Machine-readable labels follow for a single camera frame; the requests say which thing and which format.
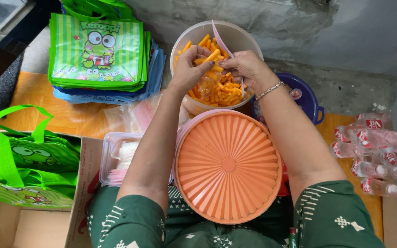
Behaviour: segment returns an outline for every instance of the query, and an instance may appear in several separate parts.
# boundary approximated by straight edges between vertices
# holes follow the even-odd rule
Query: navy blue plastic bowl
[[[289,85],[292,89],[300,89],[303,93],[302,97],[296,100],[296,104],[302,106],[303,111],[306,113],[307,117],[311,119],[313,124],[318,125],[324,120],[324,108],[318,106],[318,101],[316,99],[315,93],[313,93],[312,89],[309,85],[304,82],[301,78],[292,75],[290,73],[277,73],[277,76],[283,83]],[[257,115],[255,114],[254,108],[255,96],[251,99],[251,110],[252,115],[255,119],[257,119]],[[318,120],[318,113],[321,111],[321,119]]]

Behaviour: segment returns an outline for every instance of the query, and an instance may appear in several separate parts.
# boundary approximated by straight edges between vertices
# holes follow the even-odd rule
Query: pink plastic scoop
[[[231,51],[229,51],[229,49],[226,47],[226,45],[223,43],[223,41],[220,38],[220,35],[217,32],[217,29],[215,28],[214,25],[214,20],[212,20],[212,29],[214,31],[214,36],[215,36],[215,40],[217,41],[217,44],[224,50],[226,51],[229,56],[231,58],[234,58],[234,54],[231,53]],[[244,80],[243,80],[243,76],[241,77],[241,96],[244,97]]]

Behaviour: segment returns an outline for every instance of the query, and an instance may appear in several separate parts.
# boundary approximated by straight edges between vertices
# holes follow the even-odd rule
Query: concrete floor
[[[50,29],[45,28],[26,49],[22,71],[47,73]],[[172,45],[159,43],[168,55],[165,63],[162,88],[171,80],[169,55]],[[394,104],[396,78],[383,74],[356,70],[319,67],[291,61],[266,59],[274,72],[288,72],[304,81],[314,91],[318,105],[328,113],[355,115],[372,110],[391,112]]]

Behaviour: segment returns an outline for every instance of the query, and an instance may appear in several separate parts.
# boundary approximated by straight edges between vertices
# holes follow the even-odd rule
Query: green pants
[[[256,219],[240,225],[207,221],[169,186],[168,216],[154,201],[128,195],[116,203],[118,187],[99,189],[88,210],[94,248],[287,248],[289,228],[297,247],[384,247],[370,215],[348,181],[315,184],[300,195],[277,197]]]

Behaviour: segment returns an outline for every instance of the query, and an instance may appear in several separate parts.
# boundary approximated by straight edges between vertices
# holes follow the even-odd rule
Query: black doormat
[[[24,53],[11,64],[0,76],[0,111],[8,108],[13,98],[14,88],[18,82],[19,71],[23,64]]]

